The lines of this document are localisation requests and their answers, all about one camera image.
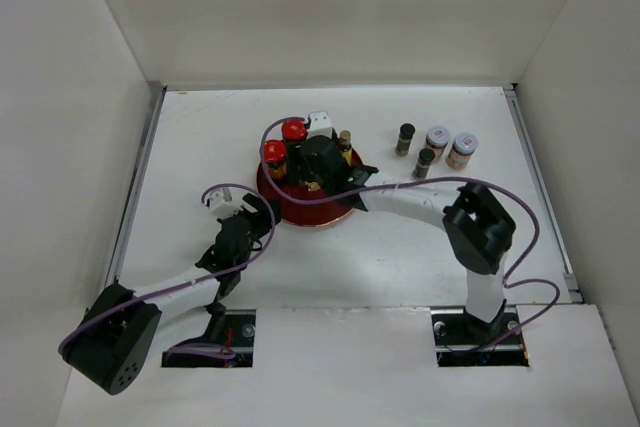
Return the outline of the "yellow-label beige-cap spice bottle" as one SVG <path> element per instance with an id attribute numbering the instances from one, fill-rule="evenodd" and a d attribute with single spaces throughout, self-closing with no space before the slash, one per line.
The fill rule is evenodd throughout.
<path id="1" fill-rule="evenodd" d="M 337 145 L 341 156 L 345 159 L 348 165 L 352 165 L 353 149 L 351 143 L 351 132 L 348 130 L 342 130 L 338 135 Z"/>

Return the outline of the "red-lid dark sauce jar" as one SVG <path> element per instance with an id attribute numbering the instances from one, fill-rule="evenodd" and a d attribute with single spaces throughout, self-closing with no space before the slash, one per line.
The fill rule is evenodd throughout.
<path id="1" fill-rule="evenodd" d="M 285 142 L 302 142 L 308 136 L 306 124 L 301 119 L 289 119 L 281 125 L 281 136 Z"/>

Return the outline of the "black-cap spice bottle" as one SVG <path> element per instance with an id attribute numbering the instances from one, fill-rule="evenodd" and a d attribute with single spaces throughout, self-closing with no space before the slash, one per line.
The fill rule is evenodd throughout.
<path id="1" fill-rule="evenodd" d="M 394 149 L 397 156 L 404 157 L 408 154 L 415 131 L 415 126 L 411 123 L 403 123 L 400 126 Z"/>
<path id="2" fill-rule="evenodd" d="M 432 149 L 421 149 L 418 153 L 418 157 L 412 171 L 412 177 L 416 180 L 425 179 L 434 160 L 435 152 Z"/>

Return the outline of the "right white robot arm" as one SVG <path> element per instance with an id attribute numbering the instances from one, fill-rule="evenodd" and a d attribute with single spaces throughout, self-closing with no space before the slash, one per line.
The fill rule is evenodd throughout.
<path id="1" fill-rule="evenodd" d="M 467 272 L 464 331 L 489 341 L 500 330 L 506 299 L 504 258 L 516 224 L 491 193 L 475 182 L 457 190 L 400 182 L 367 165 L 350 165 L 336 143 L 314 136 L 299 148 L 302 173 L 340 204 L 363 212 L 385 212 L 442 229 L 456 260 Z"/>

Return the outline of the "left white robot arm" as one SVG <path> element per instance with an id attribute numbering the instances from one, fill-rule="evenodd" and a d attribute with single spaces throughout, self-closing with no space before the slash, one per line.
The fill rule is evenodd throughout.
<path id="1" fill-rule="evenodd" d="M 138 377 L 159 328 L 198 308 L 190 333 L 206 346 L 224 334 L 224 320 L 211 312 L 237 286 L 241 273 L 273 239 L 281 202 L 250 190 L 244 205 L 218 220 L 220 230 L 196 264 L 147 287 L 107 286 L 81 323 L 58 347 L 62 360 L 109 395 Z"/>

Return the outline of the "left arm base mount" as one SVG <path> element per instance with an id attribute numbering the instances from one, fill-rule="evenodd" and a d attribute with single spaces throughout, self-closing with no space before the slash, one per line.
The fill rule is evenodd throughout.
<path id="1" fill-rule="evenodd" d="M 229 310 L 221 303 L 206 307 L 203 333 L 162 353 L 162 368 L 250 368 L 256 336 L 255 310 Z"/>

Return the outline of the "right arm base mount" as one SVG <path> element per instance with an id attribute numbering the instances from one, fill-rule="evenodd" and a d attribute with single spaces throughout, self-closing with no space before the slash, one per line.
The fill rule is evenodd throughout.
<path id="1" fill-rule="evenodd" d="M 436 362 L 439 367 L 528 367 L 528 352 L 514 307 L 486 327 L 462 309 L 431 312 Z"/>

